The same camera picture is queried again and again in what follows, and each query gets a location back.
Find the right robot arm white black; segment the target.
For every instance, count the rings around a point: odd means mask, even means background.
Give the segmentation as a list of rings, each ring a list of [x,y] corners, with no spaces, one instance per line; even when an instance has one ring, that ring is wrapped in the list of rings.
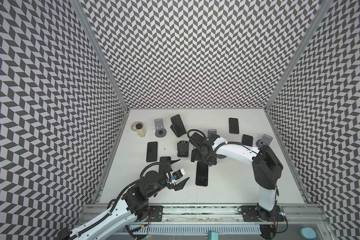
[[[202,131],[187,132],[190,143],[201,154],[201,162],[209,167],[217,164],[217,155],[229,157],[245,164],[251,164],[254,178],[259,185],[259,200],[255,214],[259,221],[277,220],[278,181],[284,166],[271,147],[263,145],[254,148],[239,142],[228,141],[217,134],[206,136]]]

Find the purple edged phone black stand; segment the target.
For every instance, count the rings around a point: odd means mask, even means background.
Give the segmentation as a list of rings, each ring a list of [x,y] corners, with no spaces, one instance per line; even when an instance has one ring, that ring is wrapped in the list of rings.
[[[171,168],[171,164],[170,164],[170,161],[171,161],[171,157],[160,157],[160,165],[159,165],[159,169],[160,171],[163,169],[163,168],[168,168],[170,169]]]

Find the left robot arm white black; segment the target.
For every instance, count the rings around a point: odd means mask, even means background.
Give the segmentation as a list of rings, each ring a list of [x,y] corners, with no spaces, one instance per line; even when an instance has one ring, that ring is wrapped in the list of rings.
[[[161,190],[180,191],[187,181],[184,169],[173,170],[178,161],[151,163],[145,166],[137,180],[133,181],[109,202],[105,211],[87,223],[74,229],[58,232],[58,240],[105,240],[121,228],[149,217],[149,198]]]

